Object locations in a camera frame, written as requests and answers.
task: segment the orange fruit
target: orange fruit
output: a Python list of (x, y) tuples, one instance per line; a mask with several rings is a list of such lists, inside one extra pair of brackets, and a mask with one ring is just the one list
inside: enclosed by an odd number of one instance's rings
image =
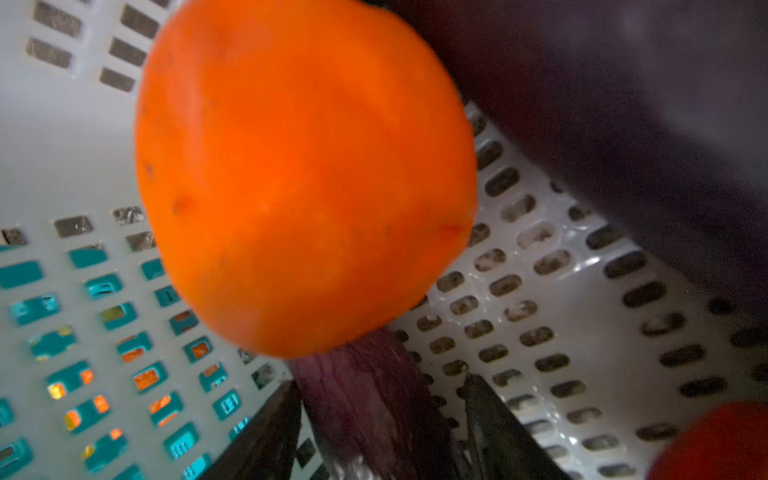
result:
[(465, 247), (472, 132), (432, 50), (357, 0), (191, 0), (147, 60), (137, 178), (179, 294), (258, 353), (406, 311)]

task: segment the perforated plastic surface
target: perforated plastic surface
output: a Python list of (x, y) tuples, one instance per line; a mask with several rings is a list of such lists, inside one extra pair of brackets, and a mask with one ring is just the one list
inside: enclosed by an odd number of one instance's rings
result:
[[(0, 478), (193, 478), (287, 376), (179, 316), (130, 209), (136, 84), (176, 7), (0, 6)], [(475, 244), (393, 326), (457, 435), (467, 368), (575, 478), (640, 478), (702, 411), (768, 398), (764, 330), (604, 230), (468, 114)], [(306, 425), (294, 478), (320, 480)]]

